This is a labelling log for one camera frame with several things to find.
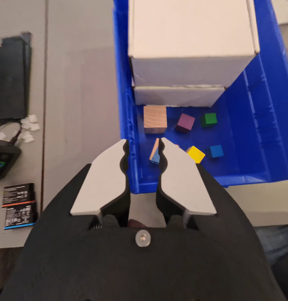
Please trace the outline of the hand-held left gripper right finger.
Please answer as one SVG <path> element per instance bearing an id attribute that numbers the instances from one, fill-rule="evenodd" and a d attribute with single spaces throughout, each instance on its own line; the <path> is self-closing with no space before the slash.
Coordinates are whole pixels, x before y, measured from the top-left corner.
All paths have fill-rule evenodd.
<path id="1" fill-rule="evenodd" d="M 216 208 L 195 161 L 167 138 L 160 138 L 158 154 L 161 173 L 156 205 L 165 222 L 178 215 L 187 226 L 192 216 L 215 216 Z"/>

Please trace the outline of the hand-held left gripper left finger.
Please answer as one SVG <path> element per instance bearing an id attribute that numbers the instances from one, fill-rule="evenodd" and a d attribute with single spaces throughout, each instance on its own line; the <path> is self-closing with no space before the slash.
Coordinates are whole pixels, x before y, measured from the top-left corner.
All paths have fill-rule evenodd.
<path id="1" fill-rule="evenodd" d="M 128 225 L 130 187 L 127 175 L 129 141 L 121 139 L 91 163 L 70 210 L 72 216 L 96 216 L 100 222 L 113 215 L 120 226 Z"/>

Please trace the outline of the small yellow cube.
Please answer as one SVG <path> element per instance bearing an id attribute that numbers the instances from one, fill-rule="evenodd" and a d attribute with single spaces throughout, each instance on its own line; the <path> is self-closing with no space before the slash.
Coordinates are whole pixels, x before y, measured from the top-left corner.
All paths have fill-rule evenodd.
<path id="1" fill-rule="evenodd" d="M 200 164 L 202 160 L 205 158 L 205 153 L 203 153 L 195 146 L 189 147 L 186 150 L 186 153 L 195 161 L 196 164 Z"/>

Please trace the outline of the blue-faced large wooden cube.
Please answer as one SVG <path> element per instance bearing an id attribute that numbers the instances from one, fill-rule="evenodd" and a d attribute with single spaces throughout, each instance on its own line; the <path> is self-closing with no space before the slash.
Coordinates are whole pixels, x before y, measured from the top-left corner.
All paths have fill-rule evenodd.
<path id="1" fill-rule="evenodd" d="M 155 143 L 153 145 L 153 149 L 152 149 L 150 157 L 149 157 L 149 160 L 152 163 L 156 164 L 156 165 L 160 164 L 159 143 L 160 143 L 160 141 L 164 142 L 164 140 L 170 141 L 170 140 L 168 140 L 165 137 L 163 137 L 163 138 L 156 138 L 156 141 L 155 141 Z"/>

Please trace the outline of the small blue cube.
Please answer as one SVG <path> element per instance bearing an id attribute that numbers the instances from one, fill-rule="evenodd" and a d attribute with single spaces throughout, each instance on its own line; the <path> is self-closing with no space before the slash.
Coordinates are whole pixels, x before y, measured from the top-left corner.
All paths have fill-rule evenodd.
<path id="1" fill-rule="evenodd" d="M 224 152 L 221 145 L 214 145 L 208 148 L 209 156 L 212 159 L 224 156 Z"/>

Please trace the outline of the purple cube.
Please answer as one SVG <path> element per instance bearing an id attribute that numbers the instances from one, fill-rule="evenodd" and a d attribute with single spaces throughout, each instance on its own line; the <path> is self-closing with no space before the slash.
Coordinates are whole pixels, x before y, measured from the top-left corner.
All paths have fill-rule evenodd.
<path id="1" fill-rule="evenodd" d="M 182 113 L 178 120 L 178 123 L 175 126 L 175 130 L 182 133 L 188 133 L 189 131 L 192 130 L 194 122 L 195 122 L 194 117 Z"/>

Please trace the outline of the small green cube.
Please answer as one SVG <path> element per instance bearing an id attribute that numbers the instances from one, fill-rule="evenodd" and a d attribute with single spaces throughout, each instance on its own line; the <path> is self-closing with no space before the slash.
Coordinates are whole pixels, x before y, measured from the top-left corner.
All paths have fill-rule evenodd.
<path id="1" fill-rule="evenodd" d="M 217 125 L 217 115 L 216 113 L 205 113 L 201 117 L 202 127 L 212 127 Z"/>

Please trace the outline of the plain large wooden cube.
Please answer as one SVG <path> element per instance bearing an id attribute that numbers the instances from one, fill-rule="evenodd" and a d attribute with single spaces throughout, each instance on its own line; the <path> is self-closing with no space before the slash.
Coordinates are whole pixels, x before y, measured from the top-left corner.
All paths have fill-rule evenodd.
<path id="1" fill-rule="evenodd" d="M 143 124 L 145 134 L 163 134 L 167 129 L 167 107 L 144 106 Z"/>

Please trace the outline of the blue plastic bin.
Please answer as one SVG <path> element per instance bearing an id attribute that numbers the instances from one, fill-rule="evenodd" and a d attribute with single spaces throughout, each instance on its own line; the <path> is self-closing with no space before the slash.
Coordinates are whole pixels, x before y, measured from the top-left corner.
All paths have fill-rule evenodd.
<path id="1" fill-rule="evenodd" d="M 202 166 L 224 187 L 288 180 L 288 57 L 271 1 L 254 1 L 260 53 L 212 108 L 169 107 L 168 127 L 145 134 L 143 106 L 136 106 L 127 55 L 128 1 L 114 1 L 113 35 L 120 137 L 129 140 L 129 183 L 134 194 L 157 190 L 159 168 L 149 160 L 157 137 L 183 150 L 206 152 L 221 145 L 224 156 Z M 195 118 L 192 130 L 175 126 L 182 113 Z M 201 117 L 216 113 L 217 125 L 202 127 Z"/>

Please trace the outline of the white cardboard box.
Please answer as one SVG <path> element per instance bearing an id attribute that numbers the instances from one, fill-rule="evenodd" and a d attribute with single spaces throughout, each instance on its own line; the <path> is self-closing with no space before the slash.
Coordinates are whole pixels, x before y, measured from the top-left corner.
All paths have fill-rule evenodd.
<path id="1" fill-rule="evenodd" d="M 136 105 L 212 107 L 259 52 L 254 1 L 128 2 Z"/>

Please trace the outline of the black battery red stripe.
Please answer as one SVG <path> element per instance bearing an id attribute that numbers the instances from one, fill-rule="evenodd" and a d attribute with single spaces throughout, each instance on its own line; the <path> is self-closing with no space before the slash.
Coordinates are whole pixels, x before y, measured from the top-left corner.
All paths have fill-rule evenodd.
<path id="1" fill-rule="evenodd" d="M 6 186 L 3 189 L 2 208 L 36 202 L 34 183 Z"/>

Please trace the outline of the pile of white paper scraps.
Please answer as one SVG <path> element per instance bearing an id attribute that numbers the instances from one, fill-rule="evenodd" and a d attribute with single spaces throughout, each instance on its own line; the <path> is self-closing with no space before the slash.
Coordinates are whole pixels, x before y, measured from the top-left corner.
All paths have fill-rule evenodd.
<path id="1" fill-rule="evenodd" d="M 19 129 L 14 132 L 13 137 L 8 141 L 11 145 L 15 145 L 20 139 L 25 143 L 33 142 L 35 139 L 30 132 L 40 130 L 40 125 L 38 124 L 38 119 L 35 114 L 28 115 L 23 119 L 7 119 L 5 121 L 0 121 L 0 128 L 8 124 L 19 125 Z"/>

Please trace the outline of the black battery charger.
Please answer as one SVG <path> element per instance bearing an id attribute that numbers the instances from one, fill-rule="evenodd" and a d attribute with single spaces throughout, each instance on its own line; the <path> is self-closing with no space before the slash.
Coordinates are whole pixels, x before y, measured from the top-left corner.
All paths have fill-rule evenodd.
<path id="1" fill-rule="evenodd" d="M 0 180 L 5 178 L 20 155 L 19 147 L 0 140 Z"/>

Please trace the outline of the person's blue jeans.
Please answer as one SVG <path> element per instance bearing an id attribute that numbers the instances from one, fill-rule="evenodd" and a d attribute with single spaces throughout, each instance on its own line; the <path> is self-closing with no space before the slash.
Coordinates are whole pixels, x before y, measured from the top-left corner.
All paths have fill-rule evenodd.
<path id="1" fill-rule="evenodd" d="M 288 225 L 255 227 L 274 276 L 288 300 Z"/>

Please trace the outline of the black flat device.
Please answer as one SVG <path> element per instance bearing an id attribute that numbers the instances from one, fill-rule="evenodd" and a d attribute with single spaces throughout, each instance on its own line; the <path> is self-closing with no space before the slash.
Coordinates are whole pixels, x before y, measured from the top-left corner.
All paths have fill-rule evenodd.
<path id="1" fill-rule="evenodd" d="M 0 43 L 0 124 L 26 118 L 32 63 L 32 34 L 21 32 Z"/>

